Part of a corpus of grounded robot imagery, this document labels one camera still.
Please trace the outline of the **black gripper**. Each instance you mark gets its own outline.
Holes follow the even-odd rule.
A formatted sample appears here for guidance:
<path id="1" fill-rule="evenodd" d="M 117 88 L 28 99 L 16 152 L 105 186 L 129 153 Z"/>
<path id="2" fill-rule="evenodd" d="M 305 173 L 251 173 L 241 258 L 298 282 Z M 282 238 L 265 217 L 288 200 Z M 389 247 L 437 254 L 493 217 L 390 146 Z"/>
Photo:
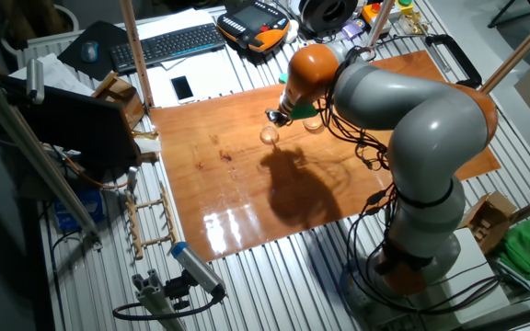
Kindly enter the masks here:
<path id="1" fill-rule="evenodd" d="M 267 109 L 265 111 L 265 115 L 267 117 L 268 120 L 272 120 L 272 123 L 277 127 L 277 128 L 281 128 L 283 126 L 286 126 L 286 125 L 289 125 L 292 123 L 292 120 L 291 118 L 283 113 L 282 111 L 279 111 L 279 110 L 270 110 L 270 109 Z"/>

